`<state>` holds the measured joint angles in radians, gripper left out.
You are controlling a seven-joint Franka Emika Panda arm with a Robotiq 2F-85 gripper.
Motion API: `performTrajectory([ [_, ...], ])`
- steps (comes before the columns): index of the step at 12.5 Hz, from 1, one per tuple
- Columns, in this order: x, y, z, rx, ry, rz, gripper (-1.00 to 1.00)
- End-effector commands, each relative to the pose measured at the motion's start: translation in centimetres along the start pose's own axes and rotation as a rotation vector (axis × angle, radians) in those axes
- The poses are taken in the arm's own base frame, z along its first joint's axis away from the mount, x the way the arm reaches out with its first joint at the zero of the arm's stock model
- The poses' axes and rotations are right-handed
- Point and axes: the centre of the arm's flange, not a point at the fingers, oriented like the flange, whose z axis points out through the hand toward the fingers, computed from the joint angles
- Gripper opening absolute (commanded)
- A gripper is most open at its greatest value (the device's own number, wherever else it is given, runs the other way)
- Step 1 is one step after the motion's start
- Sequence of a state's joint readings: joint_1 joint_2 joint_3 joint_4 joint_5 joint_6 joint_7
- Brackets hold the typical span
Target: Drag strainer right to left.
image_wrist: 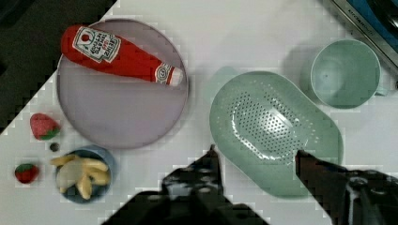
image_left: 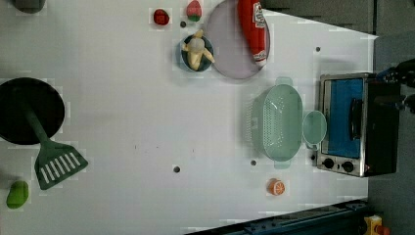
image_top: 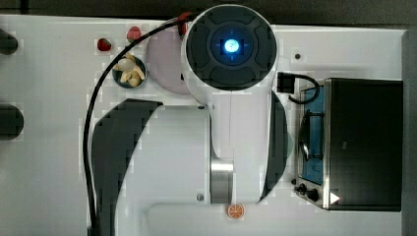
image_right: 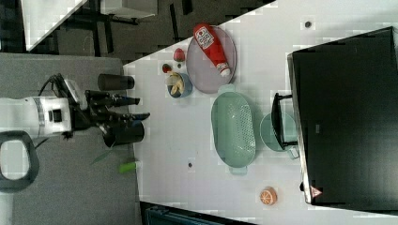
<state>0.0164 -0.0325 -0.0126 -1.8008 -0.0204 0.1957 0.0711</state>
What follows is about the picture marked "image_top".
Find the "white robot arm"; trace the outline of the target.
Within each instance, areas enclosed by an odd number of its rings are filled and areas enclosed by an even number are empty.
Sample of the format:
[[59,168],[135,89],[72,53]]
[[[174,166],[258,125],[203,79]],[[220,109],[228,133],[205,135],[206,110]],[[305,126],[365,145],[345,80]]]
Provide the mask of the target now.
[[97,236],[150,236],[159,205],[257,204],[282,176],[287,119],[272,85],[278,43],[268,21],[219,5],[192,21],[181,47],[191,106],[127,99],[92,139],[101,206]]

